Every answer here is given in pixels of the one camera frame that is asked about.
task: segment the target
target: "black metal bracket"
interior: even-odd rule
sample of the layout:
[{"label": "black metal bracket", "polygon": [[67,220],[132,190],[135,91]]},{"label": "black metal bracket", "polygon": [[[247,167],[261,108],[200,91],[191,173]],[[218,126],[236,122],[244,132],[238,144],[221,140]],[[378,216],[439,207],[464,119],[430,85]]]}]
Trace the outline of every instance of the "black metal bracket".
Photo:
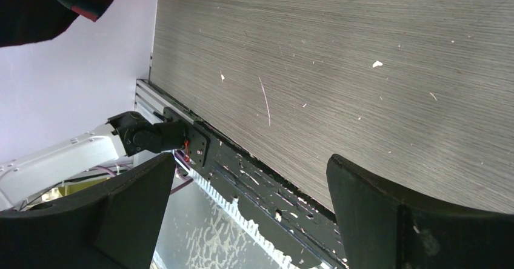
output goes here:
[{"label": "black metal bracket", "polygon": [[187,145],[185,152],[192,162],[192,165],[203,167],[205,160],[207,159],[207,153],[209,152],[210,138],[201,131],[197,122],[192,124],[186,122],[170,107],[165,107],[162,111],[162,117],[166,121],[182,121],[187,125],[187,131],[185,134],[185,140]]}]

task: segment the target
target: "white debris speck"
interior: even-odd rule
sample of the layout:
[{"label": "white debris speck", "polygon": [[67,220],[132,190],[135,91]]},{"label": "white debris speck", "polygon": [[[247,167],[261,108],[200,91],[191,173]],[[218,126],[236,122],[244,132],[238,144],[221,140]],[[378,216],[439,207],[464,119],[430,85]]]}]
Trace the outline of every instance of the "white debris speck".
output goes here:
[{"label": "white debris speck", "polygon": [[382,65],[384,65],[382,62],[380,62],[380,61],[375,61],[375,63],[373,63],[373,68],[375,68],[375,67],[379,67],[379,66],[382,66]]}]

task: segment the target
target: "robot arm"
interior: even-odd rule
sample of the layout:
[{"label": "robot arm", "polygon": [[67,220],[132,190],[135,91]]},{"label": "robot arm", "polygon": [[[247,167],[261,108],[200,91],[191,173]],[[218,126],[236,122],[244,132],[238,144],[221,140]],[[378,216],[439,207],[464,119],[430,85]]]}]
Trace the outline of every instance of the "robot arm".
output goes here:
[{"label": "robot arm", "polygon": [[151,124],[128,111],[69,141],[23,158],[0,163],[0,211],[86,169],[143,150],[154,153],[182,148],[182,121]]}]

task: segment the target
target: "white plastic housing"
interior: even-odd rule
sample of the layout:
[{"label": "white plastic housing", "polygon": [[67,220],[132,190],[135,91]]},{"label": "white plastic housing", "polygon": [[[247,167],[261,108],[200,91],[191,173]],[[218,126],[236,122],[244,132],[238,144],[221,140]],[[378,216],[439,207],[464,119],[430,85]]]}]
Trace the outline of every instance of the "white plastic housing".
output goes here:
[{"label": "white plastic housing", "polygon": [[0,163],[0,210],[86,169],[125,156],[110,124],[18,160]]}]

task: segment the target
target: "white wall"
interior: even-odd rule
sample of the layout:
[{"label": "white wall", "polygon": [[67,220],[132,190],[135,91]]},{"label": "white wall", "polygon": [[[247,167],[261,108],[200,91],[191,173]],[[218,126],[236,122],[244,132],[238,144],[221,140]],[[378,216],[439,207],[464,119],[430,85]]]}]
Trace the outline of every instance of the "white wall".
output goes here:
[{"label": "white wall", "polygon": [[147,78],[157,0],[115,0],[56,39],[0,48],[0,162],[74,138],[133,110]]}]

